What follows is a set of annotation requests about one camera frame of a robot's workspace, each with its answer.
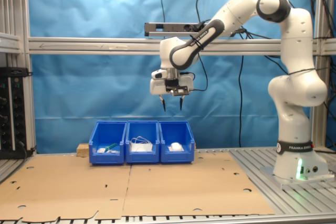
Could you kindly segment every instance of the table surface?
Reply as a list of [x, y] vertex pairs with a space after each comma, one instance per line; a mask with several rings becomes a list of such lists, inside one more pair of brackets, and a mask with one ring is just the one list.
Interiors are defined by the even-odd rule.
[[[281, 190], [260, 168], [274, 166], [276, 150], [273, 147], [200, 149], [197, 152], [229, 152], [242, 167], [250, 180], [260, 190], [275, 211], [275, 215], [259, 216], [136, 216], [122, 217], [120, 220], [96, 221], [57, 220], [44, 224], [107, 224], [126, 222], [159, 223], [336, 223], [336, 182], [291, 185]], [[336, 173], [336, 155], [320, 153]], [[22, 160], [0, 160], [0, 181], [11, 173]], [[0, 220], [0, 224], [19, 224], [21, 221]]]

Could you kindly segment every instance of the blue plastic bin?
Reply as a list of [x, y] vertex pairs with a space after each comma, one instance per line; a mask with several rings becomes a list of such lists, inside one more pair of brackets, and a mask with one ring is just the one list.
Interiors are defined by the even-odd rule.
[[[126, 128], [127, 122], [98, 121], [89, 141], [90, 163], [93, 165], [123, 164]], [[113, 143], [117, 143], [117, 146], [111, 150], [119, 153], [97, 153], [99, 148], [105, 148]]]
[[[159, 122], [161, 137], [162, 163], [191, 163], [195, 156], [195, 140], [187, 121]], [[182, 152], [170, 152], [168, 147], [178, 142], [182, 145]]]
[[[151, 152], [130, 152], [130, 141], [141, 136], [153, 144]], [[129, 121], [125, 141], [126, 162], [158, 163], [160, 161], [160, 135], [158, 121]]]

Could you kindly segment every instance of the cardboard sheet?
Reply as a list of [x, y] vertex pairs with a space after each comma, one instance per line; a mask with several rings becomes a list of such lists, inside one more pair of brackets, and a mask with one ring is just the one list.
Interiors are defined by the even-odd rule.
[[0, 219], [27, 222], [119, 219], [130, 166], [91, 166], [89, 158], [37, 156], [0, 185]]
[[274, 214], [228, 153], [193, 164], [133, 165], [123, 216]]

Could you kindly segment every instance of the white mouse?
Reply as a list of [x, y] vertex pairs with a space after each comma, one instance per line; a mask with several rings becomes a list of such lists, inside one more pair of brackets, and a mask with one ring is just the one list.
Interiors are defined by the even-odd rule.
[[172, 151], [174, 151], [174, 152], [182, 152], [183, 151], [182, 145], [179, 144], [179, 143], [172, 143], [171, 148], [172, 148]]

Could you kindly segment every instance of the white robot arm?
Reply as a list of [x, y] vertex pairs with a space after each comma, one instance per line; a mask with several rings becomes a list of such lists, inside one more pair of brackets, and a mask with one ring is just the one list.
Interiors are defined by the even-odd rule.
[[190, 94], [193, 78], [181, 74], [198, 60], [198, 53], [217, 37], [230, 36], [250, 18], [259, 15], [281, 27], [281, 61], [289, 74], [271, 80], [268, 91], [279, 117], [278, 158], [274, 175], [290, 182], [325, 179], [329, 175], [323, 158], [313, 150], [309, 120], [302, 106], [320, 105], [327, 87], [314, 68], [312, 22], [307, 10], [291, 8], [288, 0], [230, 0], [192, 39], [177, 37], [160, 43], [161, 69], [152, 73], [150, 91], [160, 95], [180, 95], [180, 105]]

